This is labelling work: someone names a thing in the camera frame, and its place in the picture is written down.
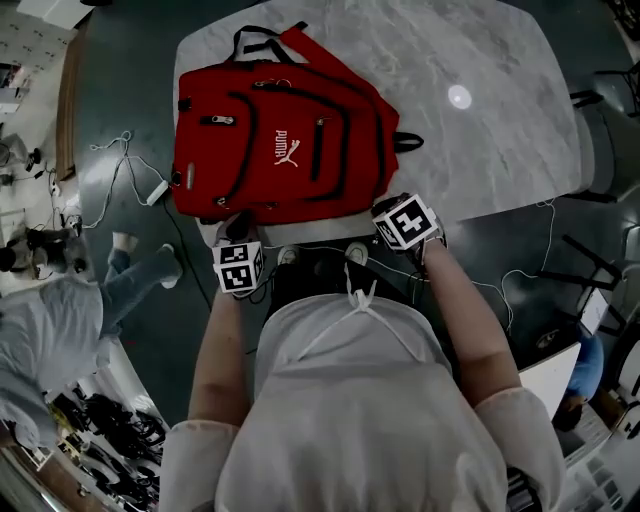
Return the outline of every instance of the table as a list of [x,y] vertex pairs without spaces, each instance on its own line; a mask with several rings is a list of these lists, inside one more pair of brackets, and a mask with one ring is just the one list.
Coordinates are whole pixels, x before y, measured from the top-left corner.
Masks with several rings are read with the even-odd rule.
[[560,406],[579,353],[580,343],[574,343],[520,372],[522,386],[542,400],[549,418],[553,418]]
[[[272,0],[246,9],[178,46],[174,121],[179,77],[222,62],[240,27],[281,31],[300,20],[400,112],[400,130],[425,139],[422,149],[400,155],[388,194],[419,193],[447,224],[579,186],[576,123],[551,47],[529,14],[493,0]],[[452,85],[470,91],[470,108],[449,102]],[[367,213],[266,229],[271,245],[372,232]]]

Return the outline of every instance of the white shirt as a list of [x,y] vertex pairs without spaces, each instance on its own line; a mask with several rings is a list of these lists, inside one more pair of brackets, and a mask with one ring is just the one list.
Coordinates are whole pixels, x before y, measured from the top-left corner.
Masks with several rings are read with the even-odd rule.
[[472,409],[422,315],[358,300],[312,297],[267,322],[242,427],[167,436],[161,512],[503,512],[507,466],[555,506],[565,466],[542,402],[519,388]]
[[58,279],[0,299],[0,419],[25,447],[55,444],[42,392],[96,371],[102,298],[95,284]]

